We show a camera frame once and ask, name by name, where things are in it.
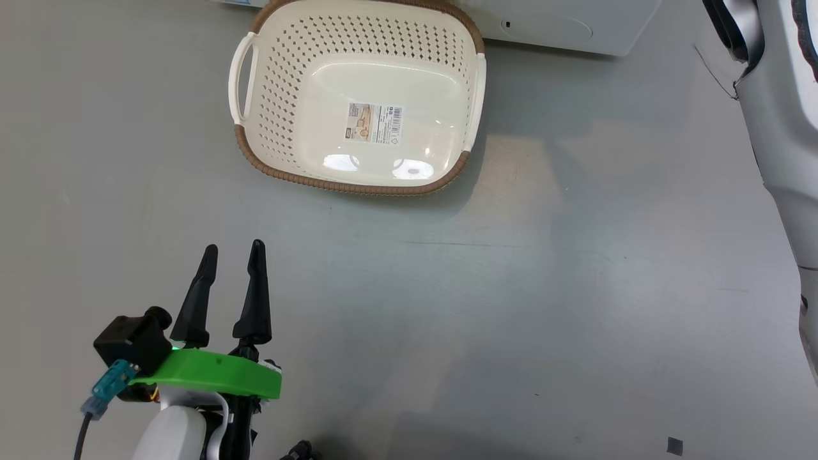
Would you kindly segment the basket product label sticker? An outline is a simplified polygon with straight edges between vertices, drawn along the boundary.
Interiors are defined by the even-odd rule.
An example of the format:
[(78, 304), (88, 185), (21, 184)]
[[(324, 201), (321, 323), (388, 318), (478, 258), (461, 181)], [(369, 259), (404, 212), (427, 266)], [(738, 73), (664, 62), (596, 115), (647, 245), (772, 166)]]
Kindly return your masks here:
[(352, 142), (399, 146), (403, 134), (403, 107), (350, 103), (344, 139)]

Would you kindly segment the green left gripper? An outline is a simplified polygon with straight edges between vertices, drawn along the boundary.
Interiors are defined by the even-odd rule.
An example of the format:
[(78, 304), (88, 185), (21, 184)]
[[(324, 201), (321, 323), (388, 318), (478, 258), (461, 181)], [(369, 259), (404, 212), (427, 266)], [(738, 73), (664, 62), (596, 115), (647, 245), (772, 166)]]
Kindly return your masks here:
[[(206, 329), (210, 289), (216, 279), (219, 250), (204, 254), (173, 325), (174, 349), (146, 385), (158, 395), (160, 411), (147, 426), (132, 460), (249, 460), (253, 417), (262, 405), (281, 396), (282, 373), (270, 359), (212, 353)], [(272, 340), (266, 245), (254, 240), (247, 265), (249, 284), (233, 337), (244, 344)]]

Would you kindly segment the cream perforated basket brown rim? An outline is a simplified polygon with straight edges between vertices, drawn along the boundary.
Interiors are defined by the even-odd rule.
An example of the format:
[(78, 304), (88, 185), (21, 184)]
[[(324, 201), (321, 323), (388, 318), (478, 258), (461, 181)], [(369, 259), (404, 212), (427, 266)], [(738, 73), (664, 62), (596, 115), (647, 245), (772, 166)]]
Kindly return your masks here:
[[(423, 0), (269, 0), (235, 50), (240, 151), (278, 180), (378, 196), (438, 191), (467, 166), (487, 84), (476, 24)], [(399, 146), (344, 139), (350, 103), (403, 107)]]

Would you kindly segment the round filter cover flap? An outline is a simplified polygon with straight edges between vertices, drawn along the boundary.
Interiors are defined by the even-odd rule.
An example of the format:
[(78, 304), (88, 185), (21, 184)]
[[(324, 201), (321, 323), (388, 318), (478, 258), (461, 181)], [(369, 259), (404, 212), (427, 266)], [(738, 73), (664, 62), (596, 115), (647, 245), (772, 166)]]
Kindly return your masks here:
[(513, 17), (500, 21), (500, 28), (519, 43), (584, 43), (593, 36), (591, 28), (576, 18), (546, 14), (540, 17)]

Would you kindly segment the white front-load washing machine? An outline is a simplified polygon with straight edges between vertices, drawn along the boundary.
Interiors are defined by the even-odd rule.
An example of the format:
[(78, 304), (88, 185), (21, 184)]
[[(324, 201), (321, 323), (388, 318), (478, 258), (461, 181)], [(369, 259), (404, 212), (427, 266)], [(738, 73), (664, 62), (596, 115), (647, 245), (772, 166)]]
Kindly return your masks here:
[[(606, 56), (626, 56), (637, 42), (662, 0), (423, 0), (450, 4), (476, 24), (483, 38), (518, 45), (578, 50)], [(549, 45), (519, 43), (502, 30), (502, 20), (513, 17), (564, 15), (581, 20), (592, 32), (584, 43)]]

